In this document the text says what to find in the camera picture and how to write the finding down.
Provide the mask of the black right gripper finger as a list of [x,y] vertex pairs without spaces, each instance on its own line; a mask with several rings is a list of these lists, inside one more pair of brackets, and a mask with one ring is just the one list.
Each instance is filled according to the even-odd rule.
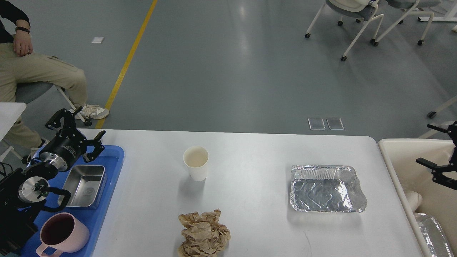
[[447,133],[451,138],[452,142],[454,143],[455,147],[457,146],[457,122],[453,122],[447,128],[442,128],[438,126],[434,126],[432,124],[427,124],[427,127],[436,130],[441,133]]
[[443,186],[454,186],[454,179],[444,175],[446,172],[454,171],[454,158],[450,159],[449,164],[442,166],[438,166],[436,163],[432,163],[424,158],[416,159],[416,163],[431,169],[433,182]]

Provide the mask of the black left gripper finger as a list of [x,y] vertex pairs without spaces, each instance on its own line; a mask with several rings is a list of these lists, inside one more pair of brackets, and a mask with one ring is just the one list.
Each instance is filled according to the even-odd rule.
[[[82,157],[85,163],[94,161],[104,151],[105,147],[102,145],[101,139],[105,133],[105,130],[102,130],[95,138],[91,140],[84,139],[82,141],[81,149],[84,150]],[[87,152],[87,146],[93,146],[93,151]]]
[[76,128],[75,116],[82,110],[79,107],[74,112],[67,109],[60,109],[57,111],[45,124],[49,130],[55,130],[57,138],[68,138],[71,140],[83,140],[84,135]]

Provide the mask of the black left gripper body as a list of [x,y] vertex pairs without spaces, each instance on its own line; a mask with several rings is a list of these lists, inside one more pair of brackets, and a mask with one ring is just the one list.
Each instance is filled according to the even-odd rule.
[[39,151],[39,160],[53,165],[58,171],[68,171],[86,153],[84,136],[57,135]]

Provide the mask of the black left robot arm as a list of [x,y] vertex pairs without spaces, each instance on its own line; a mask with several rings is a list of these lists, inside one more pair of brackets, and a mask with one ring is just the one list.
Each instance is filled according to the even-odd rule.
[[37,232],[34,220],[41,211],[62,211],[70,201],[68,190],[52,187],[49,181],[59,172],[68,171],[83,157],[92,162],[104,150],[101,131],[87,139],[76,128],[75,116],[82,107],[71,112],[60,109],[46,123],[57,130],[56,136],[44,146],[26,169],[18,168],[1,180],[0,251],[5,256],[23,247]]

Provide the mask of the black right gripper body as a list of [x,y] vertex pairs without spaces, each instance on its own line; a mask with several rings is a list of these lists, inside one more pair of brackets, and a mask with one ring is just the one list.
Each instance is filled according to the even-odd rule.
[[457,182],[456,182],[456,171],[457,171],[457,164],[456,164],[456,157],[457,157],[457,147],[456,144],[453,148],[453,152],[451,154],[449,160],[449,167],[445,172],[445,186],[454,190],[457,190]]

